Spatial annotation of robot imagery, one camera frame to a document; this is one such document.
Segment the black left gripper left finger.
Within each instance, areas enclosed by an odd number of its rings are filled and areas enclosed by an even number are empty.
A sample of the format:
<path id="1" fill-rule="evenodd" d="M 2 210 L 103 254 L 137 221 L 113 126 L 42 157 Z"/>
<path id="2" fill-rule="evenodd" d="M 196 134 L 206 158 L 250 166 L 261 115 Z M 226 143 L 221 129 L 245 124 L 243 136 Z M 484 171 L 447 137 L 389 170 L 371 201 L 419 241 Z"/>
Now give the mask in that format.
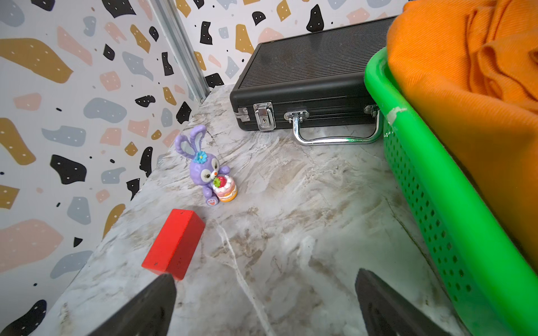
<path id="1" fill-rule="evenodd" d="M 91 335 L 166 335 L 177 290 L 171 274 L 161 274 Z"/>

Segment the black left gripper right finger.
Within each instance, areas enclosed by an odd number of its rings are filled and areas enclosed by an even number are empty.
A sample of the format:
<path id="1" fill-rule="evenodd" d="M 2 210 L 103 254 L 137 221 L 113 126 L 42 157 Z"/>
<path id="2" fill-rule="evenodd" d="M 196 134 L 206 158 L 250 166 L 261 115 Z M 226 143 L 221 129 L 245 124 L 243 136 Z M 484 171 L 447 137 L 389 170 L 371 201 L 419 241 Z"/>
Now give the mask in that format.
<path id="1" fill-rule="evenodd" d="M 447 335 L 372 271 L 360 269 L 355 291 L 369 335 Z"/>

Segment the orange pants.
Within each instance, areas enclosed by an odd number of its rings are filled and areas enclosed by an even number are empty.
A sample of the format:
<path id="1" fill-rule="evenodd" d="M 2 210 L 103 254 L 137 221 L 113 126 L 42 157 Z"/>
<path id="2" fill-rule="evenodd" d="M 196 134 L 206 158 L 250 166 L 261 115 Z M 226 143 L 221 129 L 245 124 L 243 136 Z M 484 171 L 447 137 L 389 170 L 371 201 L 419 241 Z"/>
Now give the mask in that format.
<path id="1" fill-rule="evenodd" d="M 389 29 L 388 64 L 536 266 L 536 1 L 411 1 Z"/>

